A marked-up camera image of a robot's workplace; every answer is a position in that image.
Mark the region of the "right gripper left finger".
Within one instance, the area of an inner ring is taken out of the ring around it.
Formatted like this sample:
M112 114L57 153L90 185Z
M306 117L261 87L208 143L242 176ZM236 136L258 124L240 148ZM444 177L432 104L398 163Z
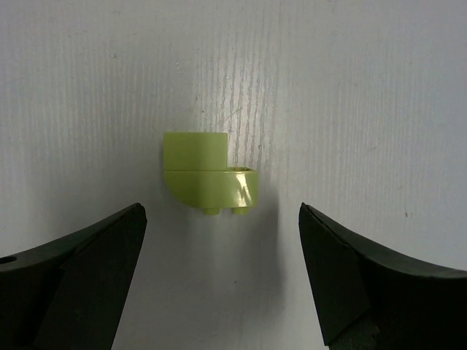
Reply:
M2 349L110 349L147 227L135 203L1 258Z

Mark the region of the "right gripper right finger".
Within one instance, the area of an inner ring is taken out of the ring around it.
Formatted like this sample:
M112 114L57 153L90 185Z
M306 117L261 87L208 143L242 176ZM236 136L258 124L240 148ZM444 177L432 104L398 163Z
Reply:
M466 272L409 257L303 204L299 233L330 349L464 349Z

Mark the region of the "pale green lego piece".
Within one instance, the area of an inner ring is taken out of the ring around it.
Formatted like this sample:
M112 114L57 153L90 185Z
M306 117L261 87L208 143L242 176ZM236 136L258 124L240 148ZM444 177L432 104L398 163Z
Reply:
M258 205L258 172L228 164L227 133L164 133L163 179L180 203L205 215L243 215Z

